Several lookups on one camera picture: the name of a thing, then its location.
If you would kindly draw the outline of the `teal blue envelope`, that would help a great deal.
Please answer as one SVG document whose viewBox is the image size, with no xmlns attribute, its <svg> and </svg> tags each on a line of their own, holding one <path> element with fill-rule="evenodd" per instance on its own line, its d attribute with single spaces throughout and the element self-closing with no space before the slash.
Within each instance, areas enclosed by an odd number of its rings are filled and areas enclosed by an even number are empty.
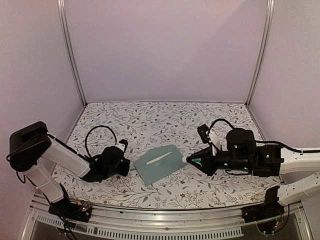
<svg viewBox="0 0 320 240">
<path fill-rule="evenodd" d="M 157 162 L 146 165 L 148 161 L 168 152 L 172 153 Z M 143 183 L 146 186 L 149 186 L 185 167 L 187 164 L 182 162 L 182 158 L 183 155 L 178 148 L 171 144 L 148 150 L 134 162 L 134 167 L 140 175 Z"/>
</svg>

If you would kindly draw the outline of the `beige letter paper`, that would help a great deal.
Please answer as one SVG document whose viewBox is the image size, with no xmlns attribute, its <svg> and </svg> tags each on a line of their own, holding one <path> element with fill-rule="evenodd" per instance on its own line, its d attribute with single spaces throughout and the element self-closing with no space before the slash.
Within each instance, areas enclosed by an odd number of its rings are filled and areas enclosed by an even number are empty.
<svg viewBox="0 0 320 240">
<path fill-rule="evenodd" d="M 146 163 L 146 165 L 150 165 L 150 164 L 153 164 L 153 163 L 155 163 L 155 162 L 158 162 L 158 161 L 162 160 L 163 158 L 165 158 L 166 156 L 170 155 L 171 153 L 172 153 L 172 152 L 170 151 L 170 152 L 167 152 L 167 153 L 165 153 L 165 154 L 163 154 L 163 155 L 161 155 L 161 156 L 159 156 L 159 157 L 156 157 L 156 158 L 148 161 L 148 162 Z"/>
</svg>

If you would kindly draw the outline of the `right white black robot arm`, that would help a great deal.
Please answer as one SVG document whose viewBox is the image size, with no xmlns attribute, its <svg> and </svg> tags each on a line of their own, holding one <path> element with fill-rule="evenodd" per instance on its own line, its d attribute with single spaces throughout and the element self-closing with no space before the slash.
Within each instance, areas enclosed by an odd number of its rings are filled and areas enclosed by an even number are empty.
<svg viewBox="0 0 320 240">
<path fill-rule="evenodd" d="M 183 157 L 182 161 L 207 176 L 212 176 L 217 170 L 243 171 L 260 178 L 311 172 L 310 176 L 296 182 L 268 189 L 264 203 L 258 208 L 262 218 L 274 214 L 278 204 L 287 206 L 309 198 L 320 189 L 319 149 L 295 149 L 277 141 L 258 141 L 251 130 L 233 128 L 226 134 L 226 150 L 222 150 L 216 134 L 208 127 L 200 126 L 198 133 L 209 146 Z"/>
</svg>

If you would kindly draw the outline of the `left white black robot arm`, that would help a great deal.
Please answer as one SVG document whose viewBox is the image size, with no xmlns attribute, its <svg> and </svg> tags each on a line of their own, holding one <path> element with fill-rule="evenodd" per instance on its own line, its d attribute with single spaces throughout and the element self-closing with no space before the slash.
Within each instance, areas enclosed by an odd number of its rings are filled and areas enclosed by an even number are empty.
<svg viewBox="0 0 320 240">
<path fill-rule="evenodd" d="M 38 121 L 10 135 L 6 160 L 16 173 L 30 180 L 63 217 L 70 217 L 75 211 L 73 203 L 40 160 L 51 161 L 87 183 L 100 183 L 116 174 L 128 175 L 127 147 L 127 140 L 116 140 L 100 154 L 81 155 L 50 134 L 44 122 Z"/>
</svg>

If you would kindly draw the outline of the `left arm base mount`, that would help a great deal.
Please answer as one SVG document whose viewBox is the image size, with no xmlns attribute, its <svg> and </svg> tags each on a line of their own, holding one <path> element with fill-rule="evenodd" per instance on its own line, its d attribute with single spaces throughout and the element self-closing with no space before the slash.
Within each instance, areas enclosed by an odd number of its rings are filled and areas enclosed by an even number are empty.
<svg viewBox="0 0 320 240">
<path fill-rule="evenodd" d="M 50 203 L 48 212 L 61 218 L 88 223 L 92 214 L 92 205 L 84 201 L 73 203 L 69 199 L 62 199 Z"/>
</svg>

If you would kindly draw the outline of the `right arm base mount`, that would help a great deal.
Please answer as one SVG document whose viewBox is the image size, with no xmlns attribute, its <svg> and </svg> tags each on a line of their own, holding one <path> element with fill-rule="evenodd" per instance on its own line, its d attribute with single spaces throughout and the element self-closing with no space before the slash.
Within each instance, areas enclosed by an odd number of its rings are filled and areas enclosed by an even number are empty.
<svg viewBox="0 0 320 240">
<path fill-rule="evenodd" d="M 280 205 L 278 202 L 250 205 L 241 209 L 241 217 L 244 219 L 245 223 L 273 218 L 284 213 L 284 206 Z"/>
</svg>

